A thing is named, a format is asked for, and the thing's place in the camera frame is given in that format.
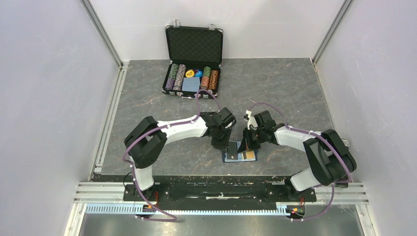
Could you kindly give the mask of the gold VIP card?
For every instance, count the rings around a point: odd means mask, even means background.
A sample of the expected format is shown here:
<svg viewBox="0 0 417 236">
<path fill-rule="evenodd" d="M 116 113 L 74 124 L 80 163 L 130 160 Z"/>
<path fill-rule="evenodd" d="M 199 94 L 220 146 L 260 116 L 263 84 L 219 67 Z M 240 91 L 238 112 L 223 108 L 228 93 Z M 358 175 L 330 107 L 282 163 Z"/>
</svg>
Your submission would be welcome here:
<svg viewBox="0 0 417 236">
<path fill-rule="evenodd" d="M 257 160 L 257 153 L 253 150 L 247 150 L 242 152 L 242 159 L 243 161 L 256 161 Z"/>
</svg>

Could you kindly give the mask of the blue leather card holder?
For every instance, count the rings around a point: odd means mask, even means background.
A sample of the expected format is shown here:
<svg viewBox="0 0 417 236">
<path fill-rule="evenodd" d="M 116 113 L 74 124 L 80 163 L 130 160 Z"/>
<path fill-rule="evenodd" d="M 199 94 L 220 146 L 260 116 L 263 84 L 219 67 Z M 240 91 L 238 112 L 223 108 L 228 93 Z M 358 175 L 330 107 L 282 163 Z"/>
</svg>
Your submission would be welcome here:
<svg viewBox="0 0 417 236">
<path fill-rule="evenodd" d="M 239 147 L 240 146 L 240 143 L 241 143 L 241 141 L 236 141 L 237 142 L 237 147 Z M 227 161 L 225 158 L 226 158 L 226 153 L 227 152 L 222 152 L 222 161 L 223 161 L 223 163 L 237 163 L 237 162 L 246 162 L 246 161 L 243 161 L 243 159 L 242 159 L 242 152 L 241 153 L 238 153 L 238 160 L 237 161 Z"/>
</svg>

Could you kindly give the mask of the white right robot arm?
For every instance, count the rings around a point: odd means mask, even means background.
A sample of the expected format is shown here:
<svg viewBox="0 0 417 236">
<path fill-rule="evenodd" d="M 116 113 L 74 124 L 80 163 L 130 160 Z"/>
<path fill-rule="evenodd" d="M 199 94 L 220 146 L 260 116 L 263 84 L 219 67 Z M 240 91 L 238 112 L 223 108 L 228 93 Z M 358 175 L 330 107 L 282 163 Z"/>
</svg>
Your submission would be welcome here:
<svg viewBox="0 0 417 236">
<path fill-rule="evenodd" d="M 284 195 L 291 201 L 298 200 L 308 188 L 347 182 L 357 168 L 348 147 L 333 129 L 314 132 L 277 124 L 269 111 L 252 115 L 247 110 L 244 119 L 247 127 L 243 130 L 239 152 L 258 150 L 263 143 L 270 143 L 306 154 L 309 167 L 292 175 L 285 183 Z"/>
</svg>

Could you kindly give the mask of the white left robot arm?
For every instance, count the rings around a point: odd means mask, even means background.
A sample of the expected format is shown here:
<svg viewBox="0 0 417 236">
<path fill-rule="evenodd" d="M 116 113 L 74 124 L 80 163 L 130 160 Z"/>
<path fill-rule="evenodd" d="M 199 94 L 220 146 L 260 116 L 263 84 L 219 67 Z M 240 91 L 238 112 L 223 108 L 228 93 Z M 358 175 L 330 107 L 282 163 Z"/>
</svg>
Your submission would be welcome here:
<svg viewBox="0 0 417 236">
<path fill-rule="evenodd" d="M 123 160 L 132 168 L 138 197 L 149 200 L 154 196 L 152 166 L 163 148 L 172 142 L 209 137 L 213 148 L 226 152 L 236 118 L 228 108 L 217 112 L 199 112 L 173 121 L 156 121 L 145 117 L 124 139 Z"/>
</svg>

